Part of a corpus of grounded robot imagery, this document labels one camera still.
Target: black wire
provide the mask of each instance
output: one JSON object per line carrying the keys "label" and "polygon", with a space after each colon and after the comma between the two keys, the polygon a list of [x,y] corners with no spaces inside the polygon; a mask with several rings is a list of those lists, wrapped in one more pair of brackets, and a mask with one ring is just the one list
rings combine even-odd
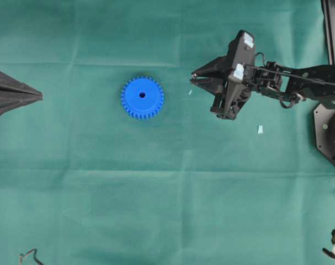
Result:
{"label": "black wire", "polygon": [[37,249],[36,248],[33,248],[32,250],[28,251],[26,254],[20,254],[19,255],[19,265],[22,265],[23,264],[23,259],[26,259],[27,256],[34,252],[33,254],[33,258],[34,258],[34,261],[38,264],[38,265],[44,265],[42,262],[40,262],[37,257],[36,257],[36,254],[37,254]]}
{"label": "black wire", "polygon": [[294,106],[295,101],[292,100],[292,101],[290,102],[289,105],[286,105],[286,104],[283,103],[283,100],[282,100],[281,98],[279,98],[279,103],[280,103],[280,105],[281,105],[283,108],[285,108],[285,109],[290,109],[291,107]]}
{"label": "black wire", "polygon": [[262,55],[262,64],[263,64],[263,66],[266,66],[265,54],[264,54],[263,52],[258,52],[258,53],[256,53],[256,54],[255,54],[255,58],[256,58],[257,56],[259,56],[260,54]]}
{"label": "black wire", "polygon": [[322,249],[323,253],[325,253],[328,257],[335,259],[335,254],[333,254],[331,251],[323,248]]}

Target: blue gear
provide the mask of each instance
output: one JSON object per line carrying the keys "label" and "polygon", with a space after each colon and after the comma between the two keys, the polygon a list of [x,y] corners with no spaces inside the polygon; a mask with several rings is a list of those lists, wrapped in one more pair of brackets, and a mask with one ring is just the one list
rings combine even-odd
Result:
{"label": "blue gear", "polygon": [[137,77],[123,87],[121,103],[132,118],[150,119],[163,107],[164,92],[151,77]]}

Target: robotic arm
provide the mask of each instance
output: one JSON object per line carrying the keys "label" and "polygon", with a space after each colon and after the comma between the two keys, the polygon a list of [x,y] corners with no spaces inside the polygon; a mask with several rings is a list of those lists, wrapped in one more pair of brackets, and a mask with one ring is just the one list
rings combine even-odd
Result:
{"label": "robotic arm", "polygon": [[[251,92],[279,100],[291,108],[307,98],[320,101],[326,109],[335,109],[335,65],[294,69],[268,62],[255,66],[254,38],[239,31],[230,42],[226,56],[218,57],[193,71],[191,83],[214,95],[211,112],[221,119],[236,119]],[[281,91],[282,76],[289,77]]]}

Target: black conical object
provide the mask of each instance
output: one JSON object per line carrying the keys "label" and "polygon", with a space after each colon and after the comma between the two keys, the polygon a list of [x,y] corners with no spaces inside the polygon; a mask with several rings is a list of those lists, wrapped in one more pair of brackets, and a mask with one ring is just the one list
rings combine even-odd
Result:
{"label": "black conical object", "polygon": [[0,115],[42,99],[41,92],[0,71]]}

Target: white label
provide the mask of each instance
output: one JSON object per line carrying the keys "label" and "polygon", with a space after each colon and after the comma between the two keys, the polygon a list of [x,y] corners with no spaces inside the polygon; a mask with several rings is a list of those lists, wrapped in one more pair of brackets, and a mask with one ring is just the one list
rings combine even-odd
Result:
{"label": "white label", "polygon": [[238,63],[236,65],[236,70],[234,71],[233,76],[242,81],[244,78],[244,71],[245,71],[244,67]]}
{"label": "white label", "polygon": [[254,47],[254,39],[251,37],[250,34],[244,33],[244,43],[249,45],[251,49]]}

